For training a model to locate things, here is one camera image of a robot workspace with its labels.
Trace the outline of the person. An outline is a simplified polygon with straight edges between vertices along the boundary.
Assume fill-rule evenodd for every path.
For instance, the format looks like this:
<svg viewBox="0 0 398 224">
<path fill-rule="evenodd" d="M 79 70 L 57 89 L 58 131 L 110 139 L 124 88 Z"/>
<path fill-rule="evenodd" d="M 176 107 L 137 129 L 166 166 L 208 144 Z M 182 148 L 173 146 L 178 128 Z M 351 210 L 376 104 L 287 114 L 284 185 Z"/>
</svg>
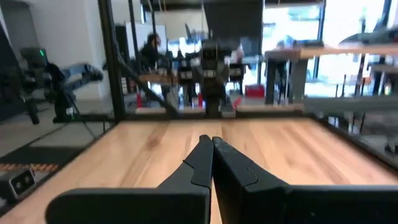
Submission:
<svg viewBox="0 0 398 224">
<path fill-rule="evenodd" d="M 161 44 L 159 35 L 155 32 L 150 33 L 147 36 L 147 41 L 139 51 L 141 65 L 145 70 L 155 69 L 155 65 L 158 61 L 158 46 Z"/>
</svg>

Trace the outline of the red crate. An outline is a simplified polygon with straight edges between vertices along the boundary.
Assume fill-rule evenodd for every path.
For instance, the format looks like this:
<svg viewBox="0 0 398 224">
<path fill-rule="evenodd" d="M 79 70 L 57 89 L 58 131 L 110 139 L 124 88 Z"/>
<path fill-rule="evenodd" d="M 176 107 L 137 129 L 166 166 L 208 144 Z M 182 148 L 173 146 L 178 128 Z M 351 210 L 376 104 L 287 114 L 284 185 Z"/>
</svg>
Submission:
<svg viewBox="0 0 398 224">
<path fill-rule="evenodd" d="M 244 94 L 246 97 L 263 98 L 265 97 L 265 87 L 262 84 L 246 85 Z"/>
</svg>

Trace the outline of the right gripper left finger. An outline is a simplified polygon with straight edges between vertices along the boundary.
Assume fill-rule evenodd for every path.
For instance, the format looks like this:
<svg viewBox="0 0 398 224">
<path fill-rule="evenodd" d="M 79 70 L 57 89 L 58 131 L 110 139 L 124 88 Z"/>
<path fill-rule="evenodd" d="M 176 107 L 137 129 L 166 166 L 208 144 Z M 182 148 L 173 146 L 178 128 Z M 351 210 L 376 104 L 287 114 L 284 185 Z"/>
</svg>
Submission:
<svg viewBox="0 0 398 224">
<path fill-rule="evenodd" d="M 68 190 L 47 206 L 47 224 L 209 224 L 213 142 L 201 135 L 156 188 Z"/>
</svg>

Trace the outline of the large black panel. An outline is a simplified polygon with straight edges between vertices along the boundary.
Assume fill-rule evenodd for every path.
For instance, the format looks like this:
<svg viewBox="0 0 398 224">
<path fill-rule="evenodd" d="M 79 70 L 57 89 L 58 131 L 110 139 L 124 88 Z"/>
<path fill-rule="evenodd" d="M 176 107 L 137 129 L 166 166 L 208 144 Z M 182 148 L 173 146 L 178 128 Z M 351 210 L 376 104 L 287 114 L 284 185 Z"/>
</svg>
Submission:
<svg viewBox="0 0 398 224">
<path fill-rule="evenodd" d="M 221 46 L 243 47 L 246 55 L 261 53 L 264 0 L 205 0 L 203 9 L 212 37 Z"/>
</svg>

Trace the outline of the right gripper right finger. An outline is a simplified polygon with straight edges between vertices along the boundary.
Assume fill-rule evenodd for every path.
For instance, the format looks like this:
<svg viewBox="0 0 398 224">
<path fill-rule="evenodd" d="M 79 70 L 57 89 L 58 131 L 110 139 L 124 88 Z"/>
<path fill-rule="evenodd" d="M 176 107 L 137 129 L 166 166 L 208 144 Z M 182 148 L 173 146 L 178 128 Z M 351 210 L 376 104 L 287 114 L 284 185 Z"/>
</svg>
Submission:
<svg viewBox="0 0 398 224">
<path fill-rule="evenodd" d="M 397 185 L 292 185 L 212 141 L 223 224 L 398 224 Z"/>
</svg>

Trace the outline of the black stand with green light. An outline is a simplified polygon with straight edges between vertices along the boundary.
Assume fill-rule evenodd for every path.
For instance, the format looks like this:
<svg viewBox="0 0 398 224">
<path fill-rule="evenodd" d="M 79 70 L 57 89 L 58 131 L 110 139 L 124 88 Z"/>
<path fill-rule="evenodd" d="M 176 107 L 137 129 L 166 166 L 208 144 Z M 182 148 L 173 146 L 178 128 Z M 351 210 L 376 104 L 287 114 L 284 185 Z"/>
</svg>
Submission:
<svg viewBox="0 0 398 224">
<path fill-rule="evenodd" d="M 54 123 L 84 123 L 94 119 L 93 115 L 80 113 L 74 91 L 91 82 L 102 81 L 101 70 L 85 62 L 60 68 L 48 60 L 45 49 L 38 47 L 21 48 L 20 54 L 27 62 L 22 86 L 28 92 L 44 91 L 45 99 L 54 105 Z"/>
</svg>

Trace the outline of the black floor mat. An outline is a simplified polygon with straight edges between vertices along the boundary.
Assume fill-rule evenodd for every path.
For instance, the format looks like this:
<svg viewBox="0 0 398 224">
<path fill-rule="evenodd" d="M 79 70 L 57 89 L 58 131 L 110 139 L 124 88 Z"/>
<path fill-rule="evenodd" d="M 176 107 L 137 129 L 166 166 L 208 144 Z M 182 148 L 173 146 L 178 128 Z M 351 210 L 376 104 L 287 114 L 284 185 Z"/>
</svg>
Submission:
<svg viewBox="0 0 398 224">
<path fill-rule="evenodd" d="M 31 168 L 55 172 L 84 150 L 84 147 L 23 146 L 0 157 L 0 171 Z"/>
</svg>

